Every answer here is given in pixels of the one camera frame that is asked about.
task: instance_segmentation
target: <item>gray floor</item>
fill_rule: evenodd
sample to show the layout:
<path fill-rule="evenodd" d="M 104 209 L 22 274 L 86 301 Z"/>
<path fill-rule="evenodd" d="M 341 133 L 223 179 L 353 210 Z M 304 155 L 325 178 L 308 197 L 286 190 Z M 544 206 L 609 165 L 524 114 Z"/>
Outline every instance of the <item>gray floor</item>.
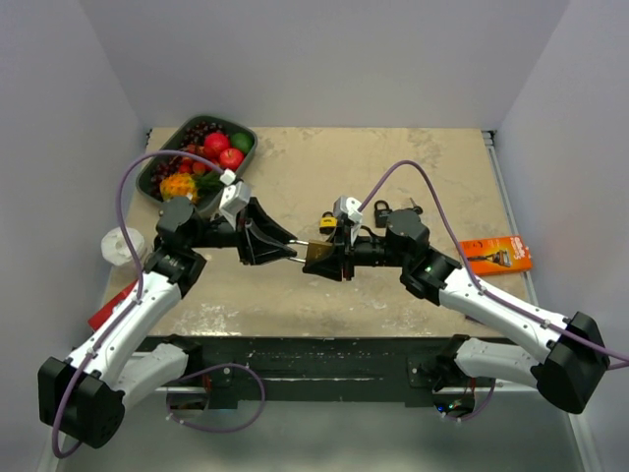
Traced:
<path fill-rule="evenodd" d="M 233 425 L 256 408 L 204 412 Z M 396 404 L 269 403 L 234 435 L 165 421 L 164 395 L 145 400 L 104 448 L 86 446 L 65 472 L 580 471 L 567 416 L 535 393 L 500 392 L 477 419 L 455 425 L 433 409 Z"/>

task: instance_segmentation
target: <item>scratched table surface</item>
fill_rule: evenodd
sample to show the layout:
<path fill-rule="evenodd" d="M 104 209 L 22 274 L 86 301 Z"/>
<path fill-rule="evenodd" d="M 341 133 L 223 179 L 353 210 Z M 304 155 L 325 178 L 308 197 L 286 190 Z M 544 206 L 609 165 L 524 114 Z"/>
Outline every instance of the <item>scratched table surface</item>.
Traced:
<path fill-rule="evenodd" d="M 163 146 L 175 128 L 153 130 L 147 149 Z M 486 147 L 479 130 L 254 128 L 259 146 L 244 179 L 262 207 L 302 240 L 321 239 L 318 221 L 341 195 L 359 200 L 400 159 L 427 171 L 460 240 L 509 234 Z M 458 259 L 420 174 L 393 173 L 377 195 L 393 208 L 424 208 L 430 241 Z M 135 192 L 127 222 L 154 238 L 158 207 Z M 372 205 L 365 224 L 373 227 Z M 207 265 L 187 297 L 153 328 L 153 335 L 450 336 L 496 335 L 463 315 L 415 299 L 399 282 L 399 268 L 357 267 L 349 282 L 333 282 L 280 261 L 245 266 L 233 249 L 199 250 Z M 106 299 L 132 281 L 112 271 Z M 525 297 L 520 274 L 490 283 Z"/>

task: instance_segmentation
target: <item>white wall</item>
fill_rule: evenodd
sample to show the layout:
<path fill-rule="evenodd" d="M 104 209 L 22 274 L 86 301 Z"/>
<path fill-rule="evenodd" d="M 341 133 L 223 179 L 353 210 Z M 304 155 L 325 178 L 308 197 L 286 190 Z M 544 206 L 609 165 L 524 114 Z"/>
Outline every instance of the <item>white wall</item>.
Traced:
<path fill-rule="evenodd" d="M 573 0 L 497 134 L 542 304 L 598 320 L 629 352 L 629 3 Z M 629 464 L 629 371 L 586 417 L 606 471 Z"/>
<path fill-rule="evenodd" d="M 87 333 L 140 122 L 76 0 L 0 4 L 0 468 L 34 470 L 36 374 Z"/>
<path fill-rule="evenodd" d="M 495 128 L 568 0 L 81 0 L 141 119 Z"/>

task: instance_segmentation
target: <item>lock shackle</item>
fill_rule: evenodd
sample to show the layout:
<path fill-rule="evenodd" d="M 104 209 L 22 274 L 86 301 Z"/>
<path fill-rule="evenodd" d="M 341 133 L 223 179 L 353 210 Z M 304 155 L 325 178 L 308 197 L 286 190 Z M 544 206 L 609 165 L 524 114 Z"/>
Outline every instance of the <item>lock shackle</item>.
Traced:
<path fill-rule="evenodd" d="M 384 205 L 384 208 L 378 208 L 378 205 Z M 385 202 L 384 200 L 378 200 L 377 202 L 375 202 L 373 204 L 373 207 L 375 209 L 391 209 L 391 207 L 389 206 L 389 204 L 387 202 Z"/>

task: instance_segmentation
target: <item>fruit basket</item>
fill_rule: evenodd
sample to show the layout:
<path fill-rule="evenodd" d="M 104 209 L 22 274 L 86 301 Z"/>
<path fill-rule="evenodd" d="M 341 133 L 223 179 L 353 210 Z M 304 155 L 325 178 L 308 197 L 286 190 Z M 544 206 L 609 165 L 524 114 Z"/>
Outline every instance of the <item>fruit basket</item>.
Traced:
<path fill-rule="evenodd" d="M 206 140 L 210 144 L 207 153 Z M 256 147 L 256 133 L 249 128 L 214 116 L 200 115 L 188 120 L 161 149 L 191 151 L 222 167 L 231 168 L 241 177 L 252 162 Z M 157 205 L 164 202 L 164 196 L 167 200 L 183 194 L 193 199 L 201 213 L 208 214 L 218 208 L 223 184 L 215 172 L 210 172 L 192 159 L 158 156 L 140 172 L 136 186 L 141 194 Z"/>

